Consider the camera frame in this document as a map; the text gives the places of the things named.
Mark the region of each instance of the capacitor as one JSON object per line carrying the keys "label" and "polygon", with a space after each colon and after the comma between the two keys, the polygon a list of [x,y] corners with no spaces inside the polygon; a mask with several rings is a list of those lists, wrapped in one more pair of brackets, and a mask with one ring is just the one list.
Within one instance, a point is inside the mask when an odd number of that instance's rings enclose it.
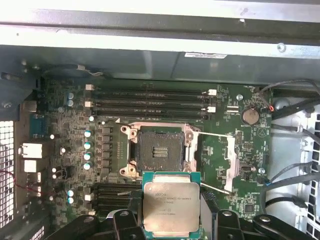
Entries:
{"label": "capacitor", "polygon": [[68,107],[72,107],[74,105],[74,101],[68,100],[66,101],[66,104],[68,105]]}
{"label": "capacitor", "polygon": [[83,155],[83,158],[84,160],[86,161],[89,161],[92,157],[92,153],[91,152],[86,152],[84,155]]}
{"label": "capacitor", "polygon": [[61,171],[61,169],[62,169],[61,166],[57,166],[57,167],[53,167],[53,168],[51,169],[51,171],[52,171],[53,173],[56,173],[56,172]]}
{"label": "capacitor", "polygon": [[50,135],[50,139],[59,139],[60,138],[60,134],[51,134]]}
{"label": "capacitor", "polygon": [[84,170],[89,170],[92,167],[92,163],[90,161],[86,162],[83,164],[83,169]]}
{"label": "capacitor", "polygon": [[76,190],[74,188],[71,188],[70,190],[68,190],[66,192],[66,194],[69,196],[69,197],[73,197],[75,195],[75,192]]}
{"label": "capacitor", "polygon": [[86,130],[86,131],[84,132],[84,136],[85,136],[86,138],[91,137],[91,135],[92,135],[92,132],[91,132],[90,130]]}
{"label": "capacitor", "polygon": [[65,111],[65,109],[62,106],[58,107],[58,112],[59,113],[62,114],[64,111]]}
{"label": "capacitor", "polygon": [[75,95],[72,92],[69,92],[66,97],[71,100],[74,99]]}
{"label": "capacitor", "polygon": [[62,175],[62,173],[60,171],[56,172],[55,174],[52,174],[52,178],[53,179],[57,179]]}
{"label": "capacitor", "polygon": [[71,147],[69,147],[69,146],[66,146],[66,147],[61,147],[60,148],[60,153],[61,154],[65,154],[65,153],[69,153],[71,151]]}
{"label": "capacitor", "polygon": [[84,149],[87,149],[87,150],[90,149],[91,148],[91,142],[89,142],[89,141],[85,142],[83,147],[84,147]]}
{"label": "capacitor", "polygon": [[68,197],[67,199],[68,204],[73,204],[75,202],[73,197]]}

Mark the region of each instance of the chip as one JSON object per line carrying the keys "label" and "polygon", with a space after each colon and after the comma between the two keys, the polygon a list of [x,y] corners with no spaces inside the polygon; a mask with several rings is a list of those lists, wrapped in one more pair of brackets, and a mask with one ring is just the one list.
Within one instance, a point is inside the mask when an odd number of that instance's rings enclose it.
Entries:
{"label": "chip", "polygon": [[142,211],[147,239],[199,238],[200,181],[199,172],[143,173]]}
{"label": "chip", "polygon": [[64,129],[69,129],[70,128],[70,124],[68,122],[63,124],[63,128]]}
{"label": "chip", "polygon": [[139,171],[182,171],[183,132],[138,133],[137,168]]}
{"label": "chip", "polygon": [[80,181],[86,180],[86,175],[79,175],[79,180]]}
{"label": "chip", "polygon": [[244,205],[244,212],[247,214],[251,214],[255,211],[255,206],[253,204],[245,204]]}
{"label": "chip", "polygon": [[78,140],[76,140],[76,141],[75,141],[75,144],[76,144],[77,146],[81,147],[81,146],[82,146],[82,144],[83,144],[82,139],[78,139]]}

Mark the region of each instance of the ventilation grille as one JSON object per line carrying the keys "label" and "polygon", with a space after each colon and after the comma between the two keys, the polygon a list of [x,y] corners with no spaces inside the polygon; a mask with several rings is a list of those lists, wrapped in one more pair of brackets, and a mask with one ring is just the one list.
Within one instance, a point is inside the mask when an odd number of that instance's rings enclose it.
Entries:
{"label": "ventilation grille", "polygon": [[[316,116],[316,122],[314,125],[314,134],[320,137],[320,114]],[[320,145],[316,142],[313,143],[312,151],[312,173],[317,173],[317,166],[319,165]],[[306,224],[306,233],[315,239],[320,240],[320,222],[317,221],[316,215],[320,215],[320,212],[316,212],[316,199],[318,197],[318,182],[311,181],[311,188],[308,200],[308,223]]]}
{"label": "ventilation grille", "polygon": [[[0,170],[14,173],[14,122],[0,121]],[[14,218],[14,178],[0,172],[0,228]]]}
{"label": "ventilation grille", "polygon": [[45,235],[45,227],[42,226],[33,236],[30,238],[30,240],[40,240]]}

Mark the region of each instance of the motherboard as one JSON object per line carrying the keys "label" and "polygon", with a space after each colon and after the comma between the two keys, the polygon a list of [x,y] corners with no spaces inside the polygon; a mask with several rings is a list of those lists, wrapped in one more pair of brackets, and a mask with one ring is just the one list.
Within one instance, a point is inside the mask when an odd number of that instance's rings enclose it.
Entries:
{"label": "motherboard", "polygon": [[54,142],[56,228],[125,208],[142,173],[156,171],[201,172],[202,183],[225,191],[207,189],[221,209],[246,220],[259,213],[271,113],[258,86],[97,77],[41,88],[30,135]]}

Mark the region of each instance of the sticker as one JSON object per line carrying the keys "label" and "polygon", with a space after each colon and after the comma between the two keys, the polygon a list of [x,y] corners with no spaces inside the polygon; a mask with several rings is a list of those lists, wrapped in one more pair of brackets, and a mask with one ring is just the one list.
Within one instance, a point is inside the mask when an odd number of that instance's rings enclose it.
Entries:
{"label": "sticker", "polygon": [[186,52],[185,58],[224,59],[227,54]]}

